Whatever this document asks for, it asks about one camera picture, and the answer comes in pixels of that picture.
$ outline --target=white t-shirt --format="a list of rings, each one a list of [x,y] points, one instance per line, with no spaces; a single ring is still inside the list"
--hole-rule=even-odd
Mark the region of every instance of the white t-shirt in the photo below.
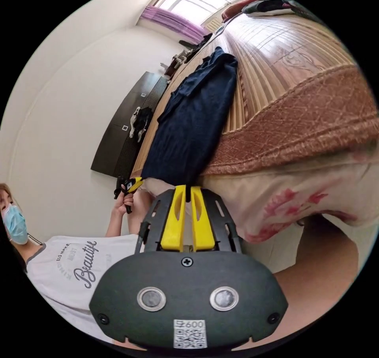
[[[134,254],[137,237],[53,237],[27,260],[27,276],[54,310],[73,326],[112,342],[94,320],[89,303],[105,271]]]

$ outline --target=face mask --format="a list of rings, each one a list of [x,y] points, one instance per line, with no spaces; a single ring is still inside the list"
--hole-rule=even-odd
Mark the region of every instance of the face mask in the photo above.
[[[5,210],[4,224],[8,229],[11,239],[15,243],[24,245],[28,242],[25,218],[16,205],[11,204]]]

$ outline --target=black border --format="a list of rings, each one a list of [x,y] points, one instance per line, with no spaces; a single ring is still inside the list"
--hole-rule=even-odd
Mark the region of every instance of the black border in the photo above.
[[[38,45],[67,16],[90,0],[8,0],[3,10],[3,101],[5,105],[24,65]],[[379,98],[377,81],[377,39],[375,37],[376,0],[295,0],[323,20],[344,42],[358,61],[375,97]],[[296,339],[266,353],[267,356],[304,356],[305,354],[338,355],[375,351],[377,330],[376,278],[378,242],[355,283],[341,301],[311,328]],[[5,230],[0,223],[0,267],[3,336],[2,348],[16,353],[54,356],[125,356],[108,349],[64,322],[50,308],[27,280],[12,253]],[[257,348],[224,355],[248,357],[263,352]],[[131,356],[148,357],[141,351]]]

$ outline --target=purple curtain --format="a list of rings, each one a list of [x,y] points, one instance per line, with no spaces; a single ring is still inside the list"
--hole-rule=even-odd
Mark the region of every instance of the purple curtain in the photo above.
[[[203,36],[209,34],[209,31],[204,29],[202,26],[195,25],[184,17],[176,15],[173,12],[154,6],[147,6],[142,12],[140,18],[155,22],[176,33],[179,33],[186,37],[186,40],[190,40],[189,42],[192,43],[200,43],[203,40]]]

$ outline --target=black wardrobe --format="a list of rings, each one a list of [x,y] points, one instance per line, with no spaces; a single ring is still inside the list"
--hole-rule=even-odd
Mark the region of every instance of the black wardrobe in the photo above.
[[[167,79],[145,72],[118,107],[100,142],[91,170],[102,174],[129,178],[142,141],[129,137],[130,118],[137,107],[153,112],[167,88]]]

